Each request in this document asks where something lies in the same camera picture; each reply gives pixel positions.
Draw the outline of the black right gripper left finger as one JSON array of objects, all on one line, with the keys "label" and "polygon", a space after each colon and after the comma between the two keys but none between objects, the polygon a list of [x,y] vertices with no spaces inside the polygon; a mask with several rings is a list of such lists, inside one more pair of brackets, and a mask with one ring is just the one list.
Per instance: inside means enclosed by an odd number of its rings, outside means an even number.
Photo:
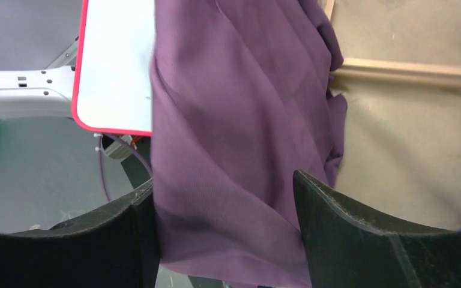
[{"label": "black right gripper left finger", "polygon": [[0,287],[154,287],[159,263],[151,181],[51,229],[0,234]]}]

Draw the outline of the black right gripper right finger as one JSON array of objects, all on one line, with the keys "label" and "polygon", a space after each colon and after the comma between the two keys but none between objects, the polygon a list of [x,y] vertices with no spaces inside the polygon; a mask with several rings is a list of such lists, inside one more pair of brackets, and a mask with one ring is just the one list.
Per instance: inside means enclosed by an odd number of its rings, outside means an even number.
[{"label": "black right gripper right finger", "polygon": [[461,287],[461,231],[388,215],[301,170],[293,186],[313,287]]}]

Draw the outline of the purple pleated skirt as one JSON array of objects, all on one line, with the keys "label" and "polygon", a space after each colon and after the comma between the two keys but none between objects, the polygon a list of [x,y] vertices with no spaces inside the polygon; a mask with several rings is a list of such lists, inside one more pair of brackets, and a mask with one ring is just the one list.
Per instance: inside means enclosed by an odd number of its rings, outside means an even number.
[{"label": "purple pleated skirt", "polygon": [[346,100],[316,1],[156,1],[152,180],[162,264],[236,285],[310,287],[293,193],[334,185]]}]

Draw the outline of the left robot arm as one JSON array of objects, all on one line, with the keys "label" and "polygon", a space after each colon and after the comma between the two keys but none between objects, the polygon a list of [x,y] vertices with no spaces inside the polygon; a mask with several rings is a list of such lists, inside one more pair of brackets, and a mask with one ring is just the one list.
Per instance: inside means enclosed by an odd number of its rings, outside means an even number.
[{"label": "left robot arm", "polygon": [[0,71],[0,119],[72,117],[74,66]]}]

